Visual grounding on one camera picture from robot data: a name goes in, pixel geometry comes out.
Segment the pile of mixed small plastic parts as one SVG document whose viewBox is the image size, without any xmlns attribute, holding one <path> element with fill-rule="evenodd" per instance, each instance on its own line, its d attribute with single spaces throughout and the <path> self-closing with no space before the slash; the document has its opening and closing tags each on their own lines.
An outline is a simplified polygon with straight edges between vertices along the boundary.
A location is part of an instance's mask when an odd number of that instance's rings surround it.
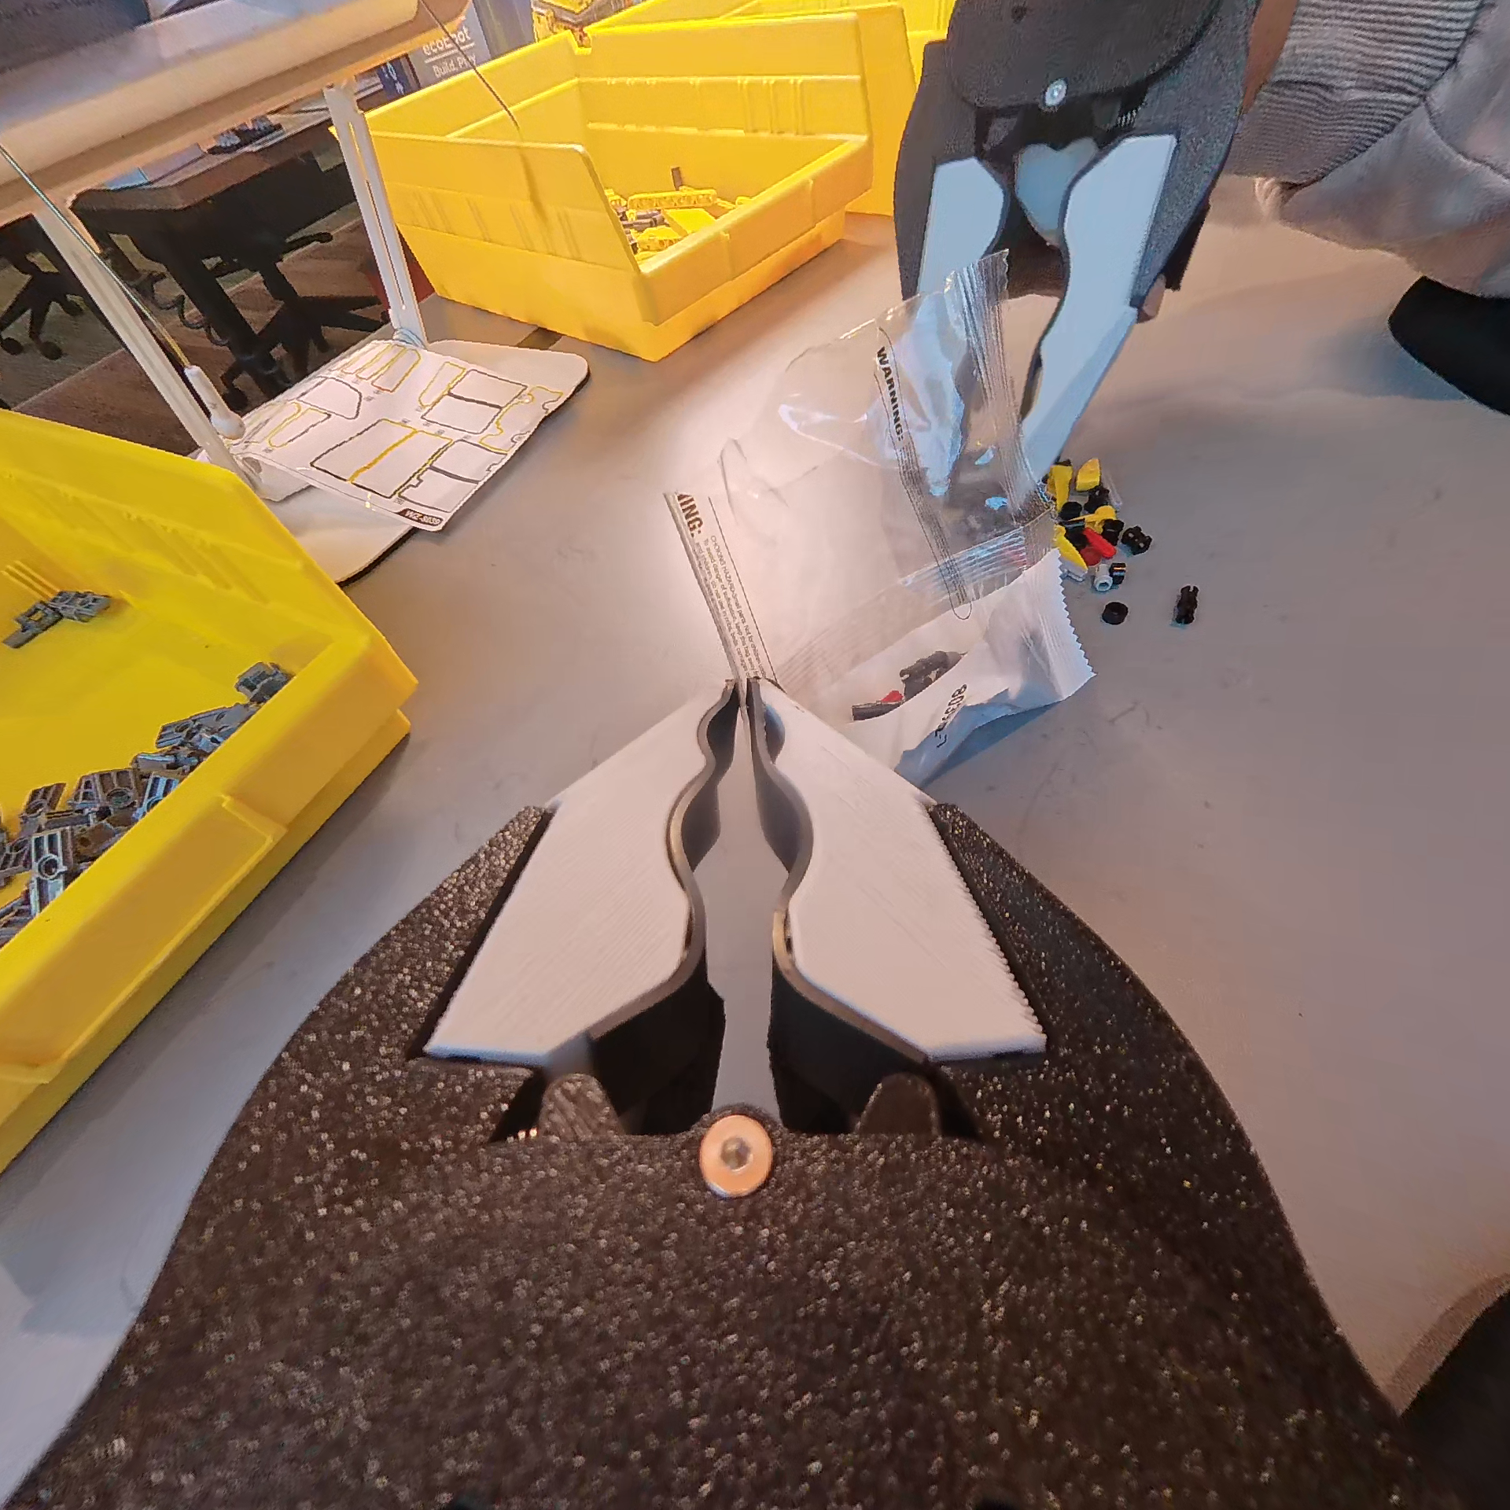
<svg viewBox="0 0 1510 1510">
<path fill-rule="evenodd" d="M 1124 514 L 1106 459 L 1051 459 L 1041 498 L 1051 509 L 1060 581 L 1089 584 L 1106 625 L 1124 625 L 1124 575 L 1155 555 L 1155 532 Z"/>
</svg>

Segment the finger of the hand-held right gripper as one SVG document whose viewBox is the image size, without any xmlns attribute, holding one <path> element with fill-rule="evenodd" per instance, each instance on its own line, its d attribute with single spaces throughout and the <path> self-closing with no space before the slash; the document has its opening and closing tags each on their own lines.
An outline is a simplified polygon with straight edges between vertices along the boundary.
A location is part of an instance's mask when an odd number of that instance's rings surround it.
<svg viewBox="0 0 1510 1510">
<path fill-rule="evenodd" d="M 1122 137 L 1108 146 L 1076 137 L 1066 146 L 1026 142 L 1010 166 L 1026 227 L 1051 238 L 1066 267 L 1066 290 L 1031 345 L 1020 389 L 1026 480 L 1060 459 L 1083 404 L 1136 322 L 1136 267 L 1170 155 L 1174 137 Z"/>
<path fill-rule="evenodd" d="M 930 182 L 917 306 L 930 345 L 925 389 L 941 428 L 953 503 L 1010 503 L 1015 480 L 1015 389 L 1004 354 L 1004 190 L 980 160 L 953 160 Z"/>
</svg>

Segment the black office chair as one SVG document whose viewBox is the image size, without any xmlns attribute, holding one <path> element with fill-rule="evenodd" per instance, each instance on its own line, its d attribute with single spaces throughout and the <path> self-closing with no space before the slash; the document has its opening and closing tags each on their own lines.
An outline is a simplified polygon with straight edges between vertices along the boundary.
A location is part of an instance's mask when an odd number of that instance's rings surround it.
<svg viewBox="0 0 1510 1510">
<path fill-rule="evenodd" d="M 285 260 L 316 248 L 310 227 L 352 208 L 344 155 L 330 121 L 264 137 L 234 155 L 200 155 L 170 171 L 158 186 L 91 186 L 71 202 L 100 248 L 123 238 L 158 261 L 209 340 L 234 362 L 217 374 L 230 412 L 285 393 L 310 374 L 310 353 L 330 353 L 330 330 L 374 332 L 376 294 L 303 294 L 285 279 Z"/>
</svg>

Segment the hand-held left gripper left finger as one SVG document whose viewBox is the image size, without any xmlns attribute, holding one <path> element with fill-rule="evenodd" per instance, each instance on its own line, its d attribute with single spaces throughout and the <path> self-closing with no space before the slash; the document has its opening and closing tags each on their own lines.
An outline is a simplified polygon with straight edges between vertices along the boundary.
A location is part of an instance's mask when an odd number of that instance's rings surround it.
<svg viewBox="0 0 1510 1510">
<path fill-rule="evenodd" d="M 495 917 L 457 972 L 434 1059 L 578 1065 L 705 958 L 697 864 L 720 836 L 738 683 L 705 683 L 549 807 Z"/>
</svg>

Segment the yellow flat box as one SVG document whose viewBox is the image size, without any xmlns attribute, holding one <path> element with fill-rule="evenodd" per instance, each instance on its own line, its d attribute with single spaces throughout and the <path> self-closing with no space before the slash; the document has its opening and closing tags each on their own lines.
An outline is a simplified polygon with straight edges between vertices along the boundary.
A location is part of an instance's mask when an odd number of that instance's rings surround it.
<svg viewBox="0 0 1510 1510">
<path fill-rule="evenodd" d="M 5 940 L 12 1165 L 404 738 L 418 675 L 217 467 L 5 412 L 0 514 L 5 637 L 54 591 L 107 595 L 100 617 L 0 650 L 5 836 L 54 783 L 71 799 L 148 753 L 158 728 L 246 706 L 240 675 L 288 675 Z"/>
</svg>

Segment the heap of grey plastic parts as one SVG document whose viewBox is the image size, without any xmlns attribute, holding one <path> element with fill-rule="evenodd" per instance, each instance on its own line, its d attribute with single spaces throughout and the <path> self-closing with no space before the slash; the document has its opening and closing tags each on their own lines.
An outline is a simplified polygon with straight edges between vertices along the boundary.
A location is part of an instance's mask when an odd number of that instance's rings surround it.
<svg viewBox="0 0 1510 1510">
<path fill-rule="evenodd" d="M 5 568 L 5 947 L 288 683 L 276 637 Z"/>
</svg>

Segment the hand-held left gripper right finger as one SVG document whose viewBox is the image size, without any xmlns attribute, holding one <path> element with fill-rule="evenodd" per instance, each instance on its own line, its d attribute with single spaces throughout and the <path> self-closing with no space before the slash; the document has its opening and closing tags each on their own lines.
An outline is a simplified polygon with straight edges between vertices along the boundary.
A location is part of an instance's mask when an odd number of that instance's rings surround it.
<svg viewBox="0 0 1510 1510">
<path fill-rule="evenodd" d="M 935 807 L 767 680 L 749 683 L 749 763 L 785 871 L 771 912 L 785 986 L 900 1061 L 1041 1059 L 1045 1029 Z"/>
</svg>

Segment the clear plastic bag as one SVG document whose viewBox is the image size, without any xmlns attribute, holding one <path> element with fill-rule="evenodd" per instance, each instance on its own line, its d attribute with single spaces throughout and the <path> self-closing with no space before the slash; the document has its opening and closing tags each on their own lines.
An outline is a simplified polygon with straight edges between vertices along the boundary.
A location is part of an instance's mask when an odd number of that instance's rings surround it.
<svg viewBox="0 0 1510 1510">
<path fill-rule="evenodd" d="M 1076 696 L 1051 503 L 1015 441 L 1004 260 L 805 353 L 705 491 L 667 491 L 738 680 L 930 783 Z"/>
</svg>

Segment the person's right forearm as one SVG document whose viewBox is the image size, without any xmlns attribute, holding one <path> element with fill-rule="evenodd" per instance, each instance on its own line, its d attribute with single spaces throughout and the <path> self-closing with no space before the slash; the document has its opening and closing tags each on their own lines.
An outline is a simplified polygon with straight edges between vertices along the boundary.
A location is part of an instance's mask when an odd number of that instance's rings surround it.
<svg viewBox="0 0 1510 1510">
<path fill-rule="evenodd" d="M 1510 294 L 1510 4 L 1266 0 L 1224 178 L 1290 231 Z"/>
</svg>

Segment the yellow storage bin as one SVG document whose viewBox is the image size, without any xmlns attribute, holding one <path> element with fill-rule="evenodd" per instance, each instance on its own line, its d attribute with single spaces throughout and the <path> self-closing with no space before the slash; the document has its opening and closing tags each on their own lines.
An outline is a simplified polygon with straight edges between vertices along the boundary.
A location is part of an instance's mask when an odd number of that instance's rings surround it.
<svg viewBox="0 0 1510 1510">
<path fill-rule="evenodd" d="M 859 14 L 864 106 L 874 131 L 874 186 L 851 202 L 851 216 L 891 222 L 898 142 L 911 111 L 925 42 L 948 38 L 953 0 L 647 0 L 583 30 L 583 38 L 611 30 L 785 20 L 825 14 Z"/>
<path fill-rule="evenodd" d="M 392 227 L 438 294 L 664 362 L 843 238 L 872 186 L 859 71 L 608 71 L 514 98 L 465 85 L 364 118 Z M 674 171 L 728 202 L 632 260 L 611 196 Z"/>
</svg>

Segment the grey desk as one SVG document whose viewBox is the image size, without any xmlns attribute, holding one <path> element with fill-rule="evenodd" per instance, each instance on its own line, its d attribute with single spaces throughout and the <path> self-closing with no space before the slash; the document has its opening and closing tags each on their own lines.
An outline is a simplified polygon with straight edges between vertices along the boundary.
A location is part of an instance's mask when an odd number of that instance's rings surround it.
<svg viewBox="0 0 1510 1510">
<path fill-rule="evenodd" d="M 5 1173 L 12 1507 L 1429 1507 L 1407 1404 L 1504 1298 L 1504 414 L 1407 362 L 1409 274 L 1224 182 L 1070 449 L 1155 555 L 1095 661 L 930 794 L 1015 864 L 1070 1074 L 960 1135 L 771 1117 L 784 864 L 749 746 L 698 864 L 714 1107 L 549 1137 L 399 1004 L 514 808 L 720 645 L 664 490 L 898 294 L 864 227 L 583 393 L 352 595 L 409 738 Z"/>
</svg>

